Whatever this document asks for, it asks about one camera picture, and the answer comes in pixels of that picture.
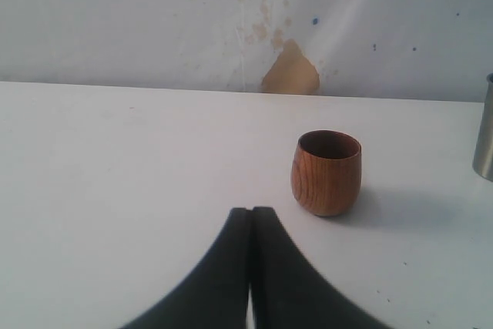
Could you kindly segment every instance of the brown wooden cup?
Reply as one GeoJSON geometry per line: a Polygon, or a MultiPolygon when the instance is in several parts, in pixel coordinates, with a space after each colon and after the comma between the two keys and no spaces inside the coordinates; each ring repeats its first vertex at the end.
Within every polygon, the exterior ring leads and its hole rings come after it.
{"type": "Polygon", "coordinates": [[[298,203],[317,216],[336,216],[353,206],[361,188],[361,145],[336,131],[312,131],[298,140],[291,170],[298,203]]]}

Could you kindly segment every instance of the white wall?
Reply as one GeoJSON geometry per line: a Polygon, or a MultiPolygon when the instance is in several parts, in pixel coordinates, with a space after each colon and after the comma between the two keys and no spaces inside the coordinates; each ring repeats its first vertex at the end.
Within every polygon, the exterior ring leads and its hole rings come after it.
{"type": "Polygon", "coordinates": [[[493,72],[493,0],[0,0],[0,81],[259,91],[276,28],[322,94],[480,101],[493,72]]]}

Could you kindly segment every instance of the silver cup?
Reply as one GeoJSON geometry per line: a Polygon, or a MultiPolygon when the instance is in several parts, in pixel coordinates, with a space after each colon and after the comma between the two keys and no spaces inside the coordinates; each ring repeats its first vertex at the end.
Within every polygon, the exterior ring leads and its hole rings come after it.
{"type": "Polygon", "coordinates": [[[480,176],[493,181],[493,73],[486,79],[488,92],[472,167],[480,176]]]}

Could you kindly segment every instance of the table surface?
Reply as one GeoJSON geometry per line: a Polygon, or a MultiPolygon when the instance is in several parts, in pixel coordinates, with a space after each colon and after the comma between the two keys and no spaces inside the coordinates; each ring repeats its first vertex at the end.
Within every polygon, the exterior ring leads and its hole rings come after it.
{"type": "Polygon", "coordinates": [[[232,207],[272,206],[307,259],[396,329],[493,323],[482,105],[0,83],[0,327],[118,327],[175,287],[232,207]],[[363,146],[353,210],[290,190],[297,138],[363,146]]]}

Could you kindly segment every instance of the white table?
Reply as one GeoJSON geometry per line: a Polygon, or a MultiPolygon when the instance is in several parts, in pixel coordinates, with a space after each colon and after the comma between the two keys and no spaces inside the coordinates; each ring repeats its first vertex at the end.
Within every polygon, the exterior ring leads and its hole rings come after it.
{"type": "Polygon", "coordinates": [[[0,82],[0,327],[118,327],[188,274],[230,208],[253,206],[274,207],[308,260],[396,329],[492,327],[493,183],[471,169],[481,111],[0,82]],[[291,195],[312,129],[363,146],[345,217],[291,195]]]}

